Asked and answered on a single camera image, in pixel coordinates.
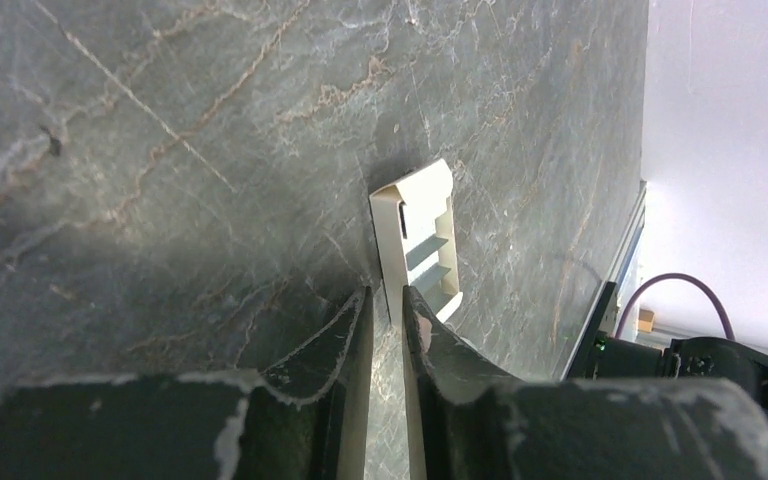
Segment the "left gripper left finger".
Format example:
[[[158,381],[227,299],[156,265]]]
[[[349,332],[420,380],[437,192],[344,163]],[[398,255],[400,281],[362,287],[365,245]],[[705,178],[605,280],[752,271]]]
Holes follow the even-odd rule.
[[[52,377],[0,401],[0,479],[360,479],[373,294],[264,370]]]

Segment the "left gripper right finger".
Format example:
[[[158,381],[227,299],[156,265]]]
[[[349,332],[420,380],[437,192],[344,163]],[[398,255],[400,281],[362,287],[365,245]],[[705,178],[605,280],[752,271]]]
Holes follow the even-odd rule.
[[[414,479],[768,479],[768,420],[720,378],[528,382],[403,291]]]

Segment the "white staple box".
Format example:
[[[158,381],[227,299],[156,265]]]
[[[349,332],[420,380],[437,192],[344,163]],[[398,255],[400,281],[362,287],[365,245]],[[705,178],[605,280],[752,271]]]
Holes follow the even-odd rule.
[[[453,209],[454,178],[439,159],[369,196],[390,323],[402,325],[406,286],[446,322],[463,300]]]

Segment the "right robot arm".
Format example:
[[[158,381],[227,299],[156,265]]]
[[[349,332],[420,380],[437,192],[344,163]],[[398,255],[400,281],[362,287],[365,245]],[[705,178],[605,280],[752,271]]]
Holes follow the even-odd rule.
[[[736,341],[727,311],[708,285],[684,273],[661,274],[644,282],[630,302],[666,280],[686,281],[699,288],[714,306],[724,336],[672,339],[664,349],[622,340],[628,313],[617,311],[619,285],[605,281],[562,377],[727,379],[747,393],[768,420],[768,355]]]

